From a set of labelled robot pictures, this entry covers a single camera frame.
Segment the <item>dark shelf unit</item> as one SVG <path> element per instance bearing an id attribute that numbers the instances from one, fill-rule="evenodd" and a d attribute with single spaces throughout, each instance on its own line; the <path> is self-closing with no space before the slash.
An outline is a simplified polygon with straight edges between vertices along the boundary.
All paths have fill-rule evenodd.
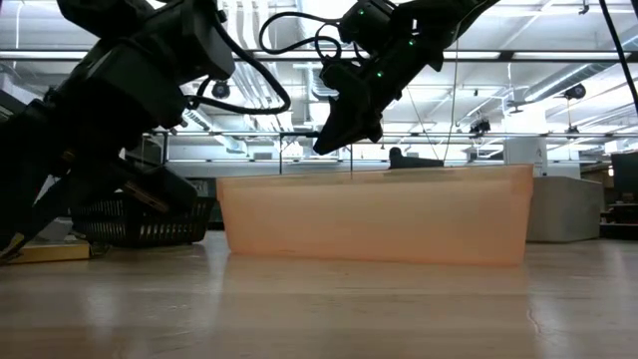
<path id="1" fill-rule="evenodd" d="M 600 219 L 602 238 L 638 241 L 638 202 L 612 203 Z"/>

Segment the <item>yellow crayon box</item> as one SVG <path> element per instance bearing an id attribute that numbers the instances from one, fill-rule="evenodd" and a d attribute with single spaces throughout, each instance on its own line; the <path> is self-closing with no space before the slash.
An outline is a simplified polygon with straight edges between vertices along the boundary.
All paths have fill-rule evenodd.
<path id="1" fill-rule="evenodd" d="M 84 241 L 36 242 L 21 248 L 17 254 L 0 259 L 0 265 L 31 264 L 58 261 L 88 260 L 90 245 Z"/>
<path id="2" fill-rule="evenodd" d="M 145 172 L 137 169 L 121 190 L 160 213 L 189 211 L 197 199 L 195 187 L 166 167 Z"/>

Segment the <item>orange translucent plastic bin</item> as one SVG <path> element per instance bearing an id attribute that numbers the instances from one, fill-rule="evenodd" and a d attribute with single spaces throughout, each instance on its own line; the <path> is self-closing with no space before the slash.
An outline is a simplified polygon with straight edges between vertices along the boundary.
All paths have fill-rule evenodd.
<path id="1" fill-rule="evenodd" d="M 232 252 L 519 265 L 530 165 L 385 170 L 217 182 Z"/>

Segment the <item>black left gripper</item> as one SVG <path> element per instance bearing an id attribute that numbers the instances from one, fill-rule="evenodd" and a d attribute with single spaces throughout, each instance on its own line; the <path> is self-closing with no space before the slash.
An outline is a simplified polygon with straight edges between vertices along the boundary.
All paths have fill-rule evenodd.
<path id="1" fill-rule="evenodd" d="M 133 147 L 143 133 L 181 123 L 189 60 L 160 37 L 120 39 L 84 59 L 52 99 L 34 100 L 0 124 L 0 252 L 17 233 L 29 241 L 71 208 L 143 175 L 118 155 L 78 156 L 40 195 L 63 151 Z"/>

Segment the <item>black monitor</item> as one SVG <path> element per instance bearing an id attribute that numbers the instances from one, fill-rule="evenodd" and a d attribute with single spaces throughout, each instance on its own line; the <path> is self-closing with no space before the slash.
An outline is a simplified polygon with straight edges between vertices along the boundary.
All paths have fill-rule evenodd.
<path id="1" fill-rule="evenodd" d="M 611 155 L 614 190 L 621 196 L 638 201 L 638 152 Z"/>

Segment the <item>white pillar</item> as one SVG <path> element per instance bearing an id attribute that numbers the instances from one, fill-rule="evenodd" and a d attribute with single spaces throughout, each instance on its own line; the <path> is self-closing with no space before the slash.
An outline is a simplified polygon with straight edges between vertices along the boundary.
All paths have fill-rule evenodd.
<path id="1" fill-rule="evenodd" d="M 506 165 L 533 165 L 533 175 L 547 175 L 547 144 L 545 138 L 513 138 L 503 144 Z"/>

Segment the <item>grey plastic bin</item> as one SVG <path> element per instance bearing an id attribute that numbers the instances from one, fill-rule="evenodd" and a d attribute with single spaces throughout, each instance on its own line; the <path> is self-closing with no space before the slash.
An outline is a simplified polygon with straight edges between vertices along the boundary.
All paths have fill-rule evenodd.
<path id="1" fill-rule="evenodd" d="M 535 178 L 526 241 L 569 243 L 597 238 L 603 209 L 601 182 L 569 177 Z"/>

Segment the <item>black slotted plastic basket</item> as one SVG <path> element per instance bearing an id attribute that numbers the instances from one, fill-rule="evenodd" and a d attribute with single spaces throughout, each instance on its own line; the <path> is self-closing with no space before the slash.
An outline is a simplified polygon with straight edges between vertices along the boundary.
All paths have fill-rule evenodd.
<path id="1" fill-rule="evenodd" d="M 123 192 L 71 208 L 74 230 L 89 242 L 115 247 L 146 248 L 190 244 L 203 240 L 214 197 L 198 197 L 177 215 L 159 213 Z"/>

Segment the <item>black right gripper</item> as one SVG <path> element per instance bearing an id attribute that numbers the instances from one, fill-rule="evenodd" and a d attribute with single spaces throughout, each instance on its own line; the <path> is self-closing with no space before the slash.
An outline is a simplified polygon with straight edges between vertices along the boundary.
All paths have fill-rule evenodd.
<path id="1" fill-rule="evenodd" d="M 383 137 L 384 110 L 427 66 L 439 71 L 444 50 L 427 42 L 394 42 L 362 66 L 333 63 L 320 72 L 324 85 L 338 93 L 329 100 L 330 114 L 313 150 L 327 155 L 368 138 Z"/>

